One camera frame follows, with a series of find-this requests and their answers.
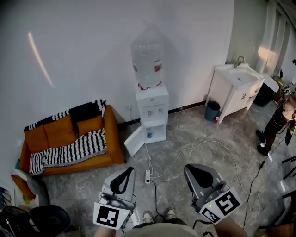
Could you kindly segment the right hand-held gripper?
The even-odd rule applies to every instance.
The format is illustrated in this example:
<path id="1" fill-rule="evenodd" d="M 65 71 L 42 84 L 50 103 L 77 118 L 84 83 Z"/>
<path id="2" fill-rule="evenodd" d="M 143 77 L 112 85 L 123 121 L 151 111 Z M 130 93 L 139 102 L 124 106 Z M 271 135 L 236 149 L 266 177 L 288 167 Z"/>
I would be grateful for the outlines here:
<path id="1" fill-rule="evenodd" d="M 184 175 L 190 191 L 199 198 L 194 205 L 196 212 L 211 223 L 218 224 L 241 205 L 236 190 L 226 190 L 226 182 L 215 169 L 190 163 L 185 165 Z"/>

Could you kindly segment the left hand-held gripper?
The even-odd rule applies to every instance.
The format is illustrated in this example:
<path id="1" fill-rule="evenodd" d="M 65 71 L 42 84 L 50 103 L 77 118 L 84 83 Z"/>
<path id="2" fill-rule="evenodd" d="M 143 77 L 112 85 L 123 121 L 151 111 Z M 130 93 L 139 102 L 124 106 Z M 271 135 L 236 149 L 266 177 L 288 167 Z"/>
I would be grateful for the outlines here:
<path id="1" fill-rule="evenodd" d="M 133 167 L 124 168 L 108 176 L 94 202 L 93 223 L 109 229 L 124 229 L 136 204 L 132 202 L 136 173 Z M 119 194 L 119 197 L 107 194 Z"/>

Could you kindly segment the white water dispenser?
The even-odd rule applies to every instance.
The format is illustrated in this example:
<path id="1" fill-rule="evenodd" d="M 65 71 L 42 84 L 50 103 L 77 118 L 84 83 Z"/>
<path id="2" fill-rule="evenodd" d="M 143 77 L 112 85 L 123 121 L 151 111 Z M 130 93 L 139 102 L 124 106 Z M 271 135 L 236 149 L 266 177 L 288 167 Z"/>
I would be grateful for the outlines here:
<path id="1" fill-rule="evenodd" d="M 141 126 L 145 131 L 146 143 L 162 142 L 167 139 L 167 123 L 168 123 L 168 104 L 169 93 L 165 85 L 160 84 L 154 88 L 141 90 L 136 87 L 136 100 L 139 109 Z M 147 111 L 151 111 L 151 116 L 147 115 Z M 147 133 L 152 132 L 151 138 L 147 137 Z"/>

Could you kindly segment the person's left forearm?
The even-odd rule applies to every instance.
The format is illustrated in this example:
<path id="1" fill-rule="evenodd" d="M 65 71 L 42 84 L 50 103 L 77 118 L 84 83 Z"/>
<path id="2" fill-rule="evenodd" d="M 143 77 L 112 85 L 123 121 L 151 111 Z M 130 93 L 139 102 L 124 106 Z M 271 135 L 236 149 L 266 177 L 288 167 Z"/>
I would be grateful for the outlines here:
<path id="1" fill-rule="evenodd" d="M 99 226 L 93 237 L 122 237 L 123 233 L 115 229 Z"/>

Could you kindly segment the person's white left shoe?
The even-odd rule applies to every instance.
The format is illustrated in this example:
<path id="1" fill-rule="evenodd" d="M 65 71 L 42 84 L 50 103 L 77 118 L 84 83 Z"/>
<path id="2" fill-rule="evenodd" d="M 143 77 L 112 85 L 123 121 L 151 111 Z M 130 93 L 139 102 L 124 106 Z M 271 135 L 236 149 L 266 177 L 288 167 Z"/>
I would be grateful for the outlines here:
<path id="1" fill-rule="evenodd" d="M 143 213 L 143 221 L 145 224 L 153 224 L 154 223 L 154 217 L 150 211 L 145 211 Z"/>

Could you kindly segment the person's white shoe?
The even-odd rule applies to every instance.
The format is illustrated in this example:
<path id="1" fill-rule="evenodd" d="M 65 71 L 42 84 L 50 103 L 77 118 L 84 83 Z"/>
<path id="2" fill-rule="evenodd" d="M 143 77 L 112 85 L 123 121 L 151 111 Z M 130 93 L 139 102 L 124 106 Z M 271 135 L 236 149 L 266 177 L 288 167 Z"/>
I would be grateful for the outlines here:
<path id="1" fill-rule="evenodd" d="M 150 211 L 145 211 L 143 213 L 143 221 L 145 224 L 153 224 L 154 223 L 154 217 Z"/>
<path id="2" fill-rule="evenodd" d="M 172 207 L 167 208 L 165 211 L 165 220 L 171 220 L 175 217 L 176 217 L 175 210 Z"/>

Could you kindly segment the person's white right shoe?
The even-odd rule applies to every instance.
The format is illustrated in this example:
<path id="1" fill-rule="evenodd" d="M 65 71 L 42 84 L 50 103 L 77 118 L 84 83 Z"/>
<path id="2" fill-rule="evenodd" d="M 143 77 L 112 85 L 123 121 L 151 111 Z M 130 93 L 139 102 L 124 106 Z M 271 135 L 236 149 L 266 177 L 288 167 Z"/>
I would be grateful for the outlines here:
<path id="1" fill-rule="evenodd" d="M 176 217 L 175 210 L 172 207 L 167 208 L 165 211 L 165 220 L 171 220 L 175 217 Z"/>

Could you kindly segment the black white striped blanket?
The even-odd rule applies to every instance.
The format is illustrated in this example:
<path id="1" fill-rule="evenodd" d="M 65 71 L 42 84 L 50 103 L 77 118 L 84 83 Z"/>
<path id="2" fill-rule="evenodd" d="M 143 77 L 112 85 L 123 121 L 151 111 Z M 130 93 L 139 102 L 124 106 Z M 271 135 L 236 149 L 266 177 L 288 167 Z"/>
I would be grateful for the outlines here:
<path id="1" fill-rule="evenodd" d="M 20 170 L 29 173 L 30 175 L 40 175 L 47 168 L 72 166 L 90 158 L 106 154 L 107 146 L 104 127 L 98 131 L 90 131 L 81 137 L 79 137 L 77 127 L 77 122 L 92 119 L 99 115 L 102 115 L 104 122 L 105 109 L 105 100 L 100 99 L 56 113 L 26 126 L 24 132 L 33 130 L 41 125 L 55 122 L 70 115 L 77 139 L 72 144 L 58 148 L 49 147 L 47 150 L 38 153 L 30 152 L 25 139 L 19 160 Z"/>

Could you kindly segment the person's beige shirt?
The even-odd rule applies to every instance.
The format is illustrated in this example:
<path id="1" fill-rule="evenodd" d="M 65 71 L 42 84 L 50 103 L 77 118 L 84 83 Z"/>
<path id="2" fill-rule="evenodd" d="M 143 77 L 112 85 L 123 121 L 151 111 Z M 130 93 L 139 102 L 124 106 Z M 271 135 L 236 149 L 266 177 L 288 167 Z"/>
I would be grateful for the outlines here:
<path id="1" fill-rule="evenodd" d="M 141 228 L 133 228 L 122 237 L 200 237 L 187 225 L 156 223 Z"/>

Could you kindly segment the orange sofa cushion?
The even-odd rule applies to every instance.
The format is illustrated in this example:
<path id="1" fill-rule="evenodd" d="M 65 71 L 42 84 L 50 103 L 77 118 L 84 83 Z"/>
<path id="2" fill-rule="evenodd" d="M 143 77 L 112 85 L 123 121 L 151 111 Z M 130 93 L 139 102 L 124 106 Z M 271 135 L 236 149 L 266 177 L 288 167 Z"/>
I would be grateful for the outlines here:
<path id="1" fill-rule="evenodd" d="M 98 131 L 104 127 L 102 115 L 91 119 L 77 122 L 79 137 L 86 135 L 90 131 Z"/>
<path id="2" fill-rule="evenodd" d="M 49 148 L 49 142 L 44 125 L 41 125 L 33 130 L 25 131 L 24 133 L 31 153 L 38 153 Z"/>
<path id="3" fill-rule="evenodd" d="M 72 125 L 71 116 L 44 125 L 49 147 L 58 148 L 76 141 L 76 134 Z"/>

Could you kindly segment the black chair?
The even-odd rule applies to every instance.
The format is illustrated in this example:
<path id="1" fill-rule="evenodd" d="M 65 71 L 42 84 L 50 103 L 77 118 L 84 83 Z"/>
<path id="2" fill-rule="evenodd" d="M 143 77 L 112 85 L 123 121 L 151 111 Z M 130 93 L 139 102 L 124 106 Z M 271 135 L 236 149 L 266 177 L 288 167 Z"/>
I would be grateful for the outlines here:
<path id="1" fill-rule="evenodd" d="M 68 213 L 59 206 L 46 205 L 33 208 L 29 215 L 35 227 L 45 237 L 56 237 L 63 233 L 71 223 Z"/>

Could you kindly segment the black metal stand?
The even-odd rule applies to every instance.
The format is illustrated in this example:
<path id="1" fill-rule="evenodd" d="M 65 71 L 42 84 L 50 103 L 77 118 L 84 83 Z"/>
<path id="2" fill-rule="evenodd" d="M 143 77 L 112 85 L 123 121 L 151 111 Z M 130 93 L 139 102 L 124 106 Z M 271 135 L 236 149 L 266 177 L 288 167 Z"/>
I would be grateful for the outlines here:
<path id="1" fill-rule="evenodd" d="M 296 155 L 283 160 L 282 165 L 285 171 L 283 180 L 290 177 L 296 177 Z"/>

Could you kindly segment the white sink vanity unit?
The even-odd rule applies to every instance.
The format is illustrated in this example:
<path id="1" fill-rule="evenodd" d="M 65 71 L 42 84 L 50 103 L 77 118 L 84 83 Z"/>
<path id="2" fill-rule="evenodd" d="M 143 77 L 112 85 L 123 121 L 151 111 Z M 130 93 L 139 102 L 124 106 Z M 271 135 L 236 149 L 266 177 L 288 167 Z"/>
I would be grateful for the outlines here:
<path id="1" fill-rule="evenodd" d="M 206 102 L 211 100 L 220 105 L 218 123 L 234 112 L 248 110 L 263 82 L 261 74 L 246 63 L 236 68 L 232 64 L 214 66 Z"/>

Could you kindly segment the black bin with white lid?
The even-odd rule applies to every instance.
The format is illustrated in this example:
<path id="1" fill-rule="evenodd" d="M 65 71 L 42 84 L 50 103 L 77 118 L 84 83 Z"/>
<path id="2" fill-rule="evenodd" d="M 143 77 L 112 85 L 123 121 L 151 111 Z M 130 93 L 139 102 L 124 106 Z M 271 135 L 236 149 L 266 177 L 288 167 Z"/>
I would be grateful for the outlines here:
<path id="1" fill-rule="evenodd" d="M 261 74 L 264 82 L 256 95 L 254 103 L 258 106 L 265 107 L 279 90 L 279 85 L 268 74 Z"/>

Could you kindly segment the clear large water bottle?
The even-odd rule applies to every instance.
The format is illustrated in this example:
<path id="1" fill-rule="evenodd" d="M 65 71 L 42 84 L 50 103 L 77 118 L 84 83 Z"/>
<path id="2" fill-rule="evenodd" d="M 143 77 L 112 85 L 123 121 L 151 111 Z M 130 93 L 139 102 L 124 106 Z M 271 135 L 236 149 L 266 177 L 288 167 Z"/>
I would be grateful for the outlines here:
<path id="1" fill-rule="evenodd" d="M 131 43 L 132 65 L 142 90 L 154 88 L 163 81 L 163 35 L 154 24 L 146 28 Z"/>

